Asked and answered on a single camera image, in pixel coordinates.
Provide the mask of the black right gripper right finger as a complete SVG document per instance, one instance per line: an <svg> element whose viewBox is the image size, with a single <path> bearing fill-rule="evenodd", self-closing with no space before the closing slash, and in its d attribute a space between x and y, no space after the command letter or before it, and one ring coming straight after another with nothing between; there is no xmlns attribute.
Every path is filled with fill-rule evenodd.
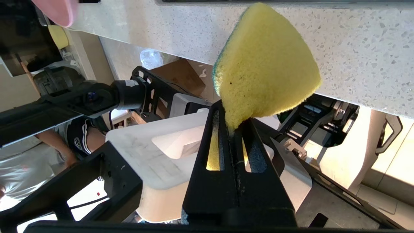
<svg viewBox="0 0 414 233"><path fill-rule="evenodd" d="M293 204L251 119L234 132L232 166L236 184L234 226L297 226Z"/></svg>

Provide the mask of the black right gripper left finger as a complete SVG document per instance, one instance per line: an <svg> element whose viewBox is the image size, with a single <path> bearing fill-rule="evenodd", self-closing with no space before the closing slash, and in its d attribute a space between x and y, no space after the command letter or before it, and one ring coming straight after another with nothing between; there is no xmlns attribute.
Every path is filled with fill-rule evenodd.
<svg viewBox="0 0 414 233"><path fill-rule="evenodd" d="M239 147L230 136L222 101L208 113L191 178L182 204L183 218L190 225L240 225L238 167ZM218 171L209 171L207 162L211 142L218 144Z"/></svg>

